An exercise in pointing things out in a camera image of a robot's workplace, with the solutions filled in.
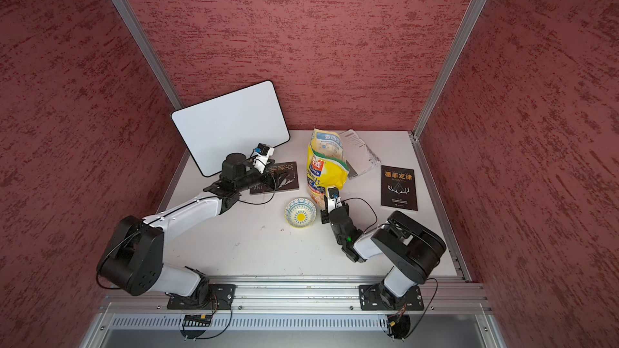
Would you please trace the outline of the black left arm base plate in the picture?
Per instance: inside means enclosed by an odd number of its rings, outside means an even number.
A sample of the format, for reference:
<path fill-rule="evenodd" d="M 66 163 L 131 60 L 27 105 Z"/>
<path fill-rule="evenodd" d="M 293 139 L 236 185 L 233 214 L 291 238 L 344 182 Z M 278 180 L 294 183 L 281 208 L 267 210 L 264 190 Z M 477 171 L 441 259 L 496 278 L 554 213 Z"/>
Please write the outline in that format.
<path fill-rule="evenodd" d="M 196 269 L 190 269 L 200 277 L 198 286 L 190 296 L 180 296 L 175 293 L 166 293 L 169 298 L 168 310 L 231 310 L 235 299 L 236 285 L 212 284 L 210 279 Z"/>

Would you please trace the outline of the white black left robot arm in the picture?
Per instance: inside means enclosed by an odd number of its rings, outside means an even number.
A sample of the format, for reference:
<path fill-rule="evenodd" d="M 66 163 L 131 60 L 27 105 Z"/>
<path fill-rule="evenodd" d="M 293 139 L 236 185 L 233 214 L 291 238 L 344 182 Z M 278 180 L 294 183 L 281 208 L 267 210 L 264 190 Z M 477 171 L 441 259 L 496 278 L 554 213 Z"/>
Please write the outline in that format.
<path fill-rule="evenodd" d="M 163 262 L 164 248 L 198 225 L 225 214 L 257 185 L 273 190 L 280 185 L 269 173 L 274 149 L 255 148 L 251 156 L 232 153 L 222 162 L 219 178 L 195 198 L 159 214 L 125 217 L 114 230 L 96 267 L 95 280 L 106 279 L 113 290 L 132 296 L 161 292 L 196 306 L 211 299 L 209 278 L 197 269 Z"/>

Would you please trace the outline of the yellow oats bag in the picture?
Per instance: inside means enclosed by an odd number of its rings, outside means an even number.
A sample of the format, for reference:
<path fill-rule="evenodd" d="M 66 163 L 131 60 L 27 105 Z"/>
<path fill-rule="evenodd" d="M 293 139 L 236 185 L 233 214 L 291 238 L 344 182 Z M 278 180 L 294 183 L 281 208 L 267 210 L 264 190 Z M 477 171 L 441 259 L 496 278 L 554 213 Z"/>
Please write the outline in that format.
<path fill-rule="evenodd" d="M 314 129 L 307 149 L 306 178 L 311 199 L 324 209 L 329 188 L 341 190 L 350 168 L 340 136 L 331 131 Z"/>

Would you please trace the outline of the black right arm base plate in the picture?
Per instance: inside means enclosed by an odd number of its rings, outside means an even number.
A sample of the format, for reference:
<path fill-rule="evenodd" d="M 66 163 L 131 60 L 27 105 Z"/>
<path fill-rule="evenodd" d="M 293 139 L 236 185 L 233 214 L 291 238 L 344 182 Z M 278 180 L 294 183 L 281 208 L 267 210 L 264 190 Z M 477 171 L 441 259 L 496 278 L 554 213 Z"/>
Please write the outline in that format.
<path fill-rule="evenodd" d="M 382 283 L 360 285 L 359 303 L 363 311 L 421 311 L 425 309 L 419 286 L 414 285 L 405 295 L 395 296 Z"/>

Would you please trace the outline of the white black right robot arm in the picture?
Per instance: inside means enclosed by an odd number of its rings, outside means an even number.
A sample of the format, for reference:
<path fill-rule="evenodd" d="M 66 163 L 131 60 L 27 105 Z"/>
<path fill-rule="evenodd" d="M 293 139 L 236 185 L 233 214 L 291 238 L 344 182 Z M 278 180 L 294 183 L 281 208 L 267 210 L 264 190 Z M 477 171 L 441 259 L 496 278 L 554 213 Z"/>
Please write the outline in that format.
<path fill-rule="evenodd" d="M 423 285 L 440 264 L 447 245 L 421 223 L 394 211 L 387 222 L 367 234 L 358 229 L 345 203 L 321 211 L 321 222 L 328 224 L 342 252 L 354 263 L 385 256 L 393 267 L 374 285 L 380 300 L 395 307 L 414 286 Z"/>

